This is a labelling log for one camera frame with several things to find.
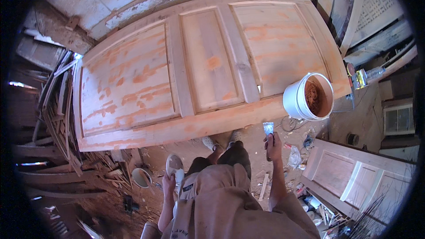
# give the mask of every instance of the unfinished door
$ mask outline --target unfinished door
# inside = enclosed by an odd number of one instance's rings
[[[285,88],[308,72],[351,92],[310,0],[194,0],[142,18],[77,65],[80,151],[136,148],[281,118]]]
[[[410,163],[315,139],[301,182],[353,218],[381,201],[372,216],[386,225],[404,198],[413,170]]]

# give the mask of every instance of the sneaker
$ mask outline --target sneaker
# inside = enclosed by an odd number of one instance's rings
[[[218,143],[213,141],[209,136],[202,137],[202,142],[211,151],[215,151],[215,146],[218,146]]]
[[[242,141],[242,132],[240,130],[233,130],[232,136],[230,137],[229,144],[227,145],[226,150],[230,149],[233,143],[236,141]]]

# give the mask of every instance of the hand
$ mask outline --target hand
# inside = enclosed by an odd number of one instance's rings
[[[173,195],[174,188],[176,187],[176,176],[171,174],[168,177],[168,174],[164,174],[162,177],[162,190],[164,191],[164,196]]]
[[[282,159],[282,142],[280,141],[279,134],[273,132],[273,135],[270,133],[263,140],[266,143],[264,144],[264,149],[267,150],[267,157],[270,158],[272,162],[276,162]]]

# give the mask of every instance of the white bucket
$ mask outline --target white bucket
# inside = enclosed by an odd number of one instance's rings
[[[313,114],[305,100],[305,84],[307,80],[315,83],[320,89],[321,108],[317,115]],[[334,90],[329,80],[320,73],[307,73],[300,81],[289,85],[284,92],[284,108],[290,117],[320,121],[329,117],[334,107]]]
[[[143,189],[147,189],[149,188],[149,186],[147,185],[145,179],[143,178],[143,176],[141,175],[141,173],[144,173],[146,175],[146,178],[149,180],[150,183],[152,183],[152,172],[148,169],[142,169],[142,168],[135,168],[132,172],[131,172],[131,176],[134,180],[134,182],[140,186]]]

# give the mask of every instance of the raised panel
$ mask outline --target raised panel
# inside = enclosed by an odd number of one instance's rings
[[[372,215],[388,224],[401,205],[409,184],[410,178],[385,171],[369,203],[370,206],[375,201],[382,200]]]
[[[374,191],[374,183],[379,178],[379,168],[362,163],[354,183],[345,201],[356,208],[361,208],[368,201],[370,193]]]
[[[216,9],[182,15],[181,24],[196,113],[243,103]]]
[[[82,69],[84,136],[125,130],[179,116],[163,24],[129,37]]]
[[[347,157],[324,150],[313,181],[328,189],[337,197],[341,197],[354,170],[355,163],[354,160]]]
[[[328,77],[318,45],[295,3],[238,3],[233,11],[261,85],[261,98],[284,93],[308,72]]]

